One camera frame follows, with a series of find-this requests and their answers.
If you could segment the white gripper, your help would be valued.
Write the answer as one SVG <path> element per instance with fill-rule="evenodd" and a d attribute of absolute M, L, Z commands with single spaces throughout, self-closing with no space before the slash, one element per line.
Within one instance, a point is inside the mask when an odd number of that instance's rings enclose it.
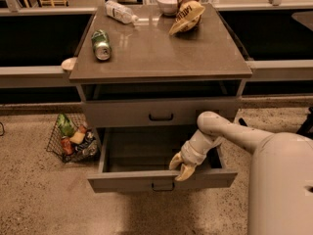
<path fill-rule="evenodd" d="M 175 177 L 176 181 L 185 181 L 195 172 L 195 166 L 201 165 L 206 155 L 195 150 L 189 141 L 186 141 L 180 153 L 176 153 L 169 163 L 169 169 L 173 170 L 181 165 L 179 174 Z"/>

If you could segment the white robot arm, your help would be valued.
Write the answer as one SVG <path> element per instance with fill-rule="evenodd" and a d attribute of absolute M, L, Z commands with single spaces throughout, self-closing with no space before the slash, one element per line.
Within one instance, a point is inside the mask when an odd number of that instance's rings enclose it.
<path fill-rule="evenodd" d="M 203 112 L 198 129 L 172 158 L 178 181 L 191 177 L 206 154 L 226 139 L 252 154 L 248 235 L 313 235 L 313 140 L 238 125 Z"/>

